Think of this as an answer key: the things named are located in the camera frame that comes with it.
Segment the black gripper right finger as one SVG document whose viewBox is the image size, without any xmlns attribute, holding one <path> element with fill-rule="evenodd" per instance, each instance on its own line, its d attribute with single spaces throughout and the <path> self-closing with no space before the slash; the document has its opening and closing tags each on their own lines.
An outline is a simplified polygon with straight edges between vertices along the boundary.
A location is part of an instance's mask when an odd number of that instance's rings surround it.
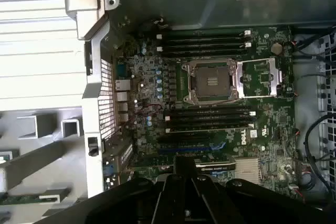
<svg viewBox="0 0 336 224">
<path fill-rule="evenodd" d="M 318 209 L 243 179 L 222 186 L 201 174 L 185 158 L 185 176 L 192 187 L 185 201 L 191 223 L 335 223 L 335 206 Z"/>
</svg>

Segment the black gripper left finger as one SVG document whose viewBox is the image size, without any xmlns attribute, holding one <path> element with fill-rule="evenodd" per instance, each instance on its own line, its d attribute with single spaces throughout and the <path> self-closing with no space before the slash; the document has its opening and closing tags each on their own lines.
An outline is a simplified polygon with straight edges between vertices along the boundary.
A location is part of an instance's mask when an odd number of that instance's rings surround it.
<svg viewBox="0 0 336 224">
<path fill-rule="evenodd" d="M 39 223 L 184 223 L 185 157 L 163 181 L 137 177 L 77 203 Z"/>
</svg>

